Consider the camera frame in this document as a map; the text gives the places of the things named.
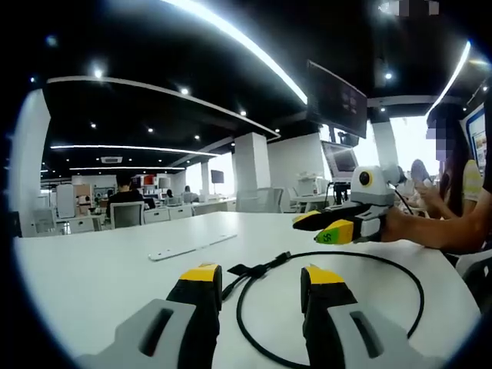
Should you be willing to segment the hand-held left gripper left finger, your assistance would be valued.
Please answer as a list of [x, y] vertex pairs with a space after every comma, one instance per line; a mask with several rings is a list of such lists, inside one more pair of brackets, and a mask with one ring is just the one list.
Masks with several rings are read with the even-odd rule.
[[222, 270], [202, 264], [183, 273], [115, 329], [111, 344], [76, 359], [80, 368], [210, 368], [220, 332]]

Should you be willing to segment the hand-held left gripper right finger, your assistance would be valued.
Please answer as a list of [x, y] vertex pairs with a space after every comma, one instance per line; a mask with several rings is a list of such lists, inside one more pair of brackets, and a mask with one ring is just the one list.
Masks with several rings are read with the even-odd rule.
[[408, 341], [406, 331], [360, 303], [332, 271], [301, 269], [303, 335], [312, 368], [441, 368]]

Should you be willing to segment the person's right hand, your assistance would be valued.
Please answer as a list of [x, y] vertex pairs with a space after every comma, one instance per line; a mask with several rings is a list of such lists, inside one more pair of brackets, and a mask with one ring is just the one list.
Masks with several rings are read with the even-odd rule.
[[381, 242], [409, 240], [409, 227], [413, 220], [413, 216], [405, 214], [397, 208], [391, 208], [385, 215]]

